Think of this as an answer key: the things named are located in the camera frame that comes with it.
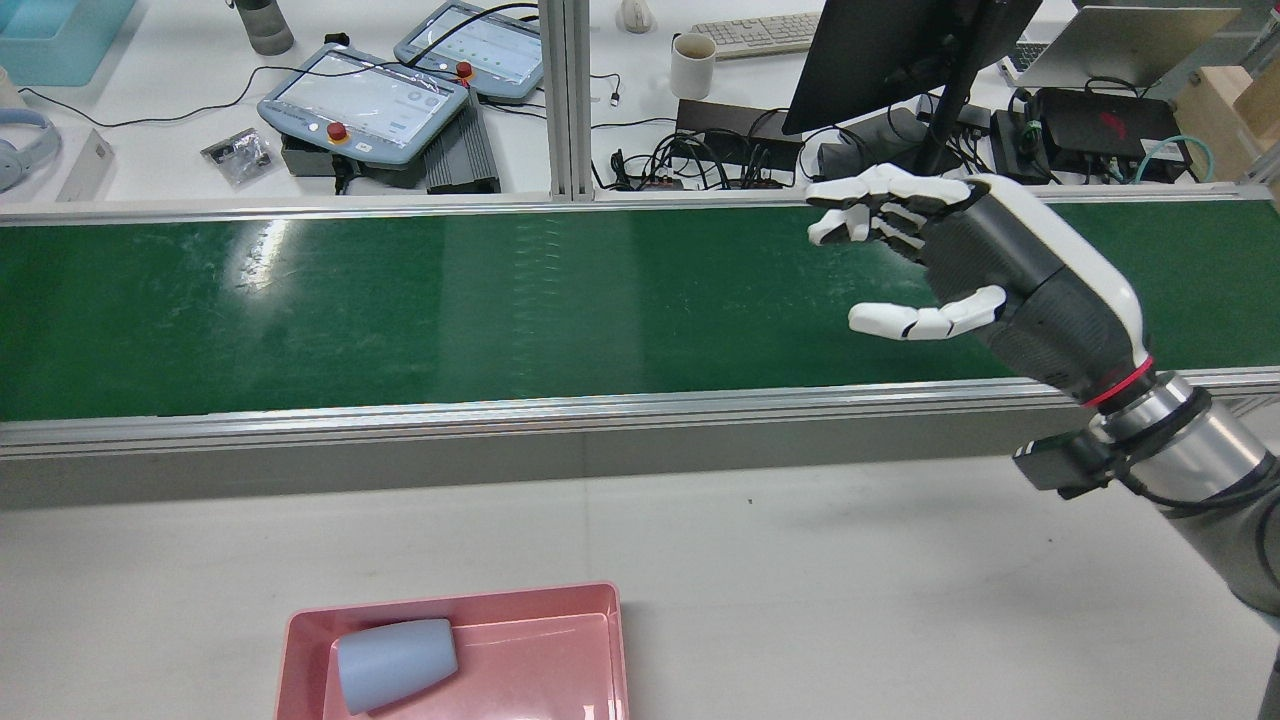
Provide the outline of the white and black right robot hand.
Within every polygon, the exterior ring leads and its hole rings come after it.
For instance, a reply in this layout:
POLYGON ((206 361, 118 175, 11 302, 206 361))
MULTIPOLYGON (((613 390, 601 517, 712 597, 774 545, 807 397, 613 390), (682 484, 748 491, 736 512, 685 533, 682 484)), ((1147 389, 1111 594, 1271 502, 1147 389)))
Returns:
POLYGON ((852 331, 899 341, 972 333, 1018 375, 1111 411, 1155 386, 1140 301, 1092 243, 1027 187, 879 164, 817 182, 812 243, 879 241, 924 268, 933 307, 860 302, 852 331))

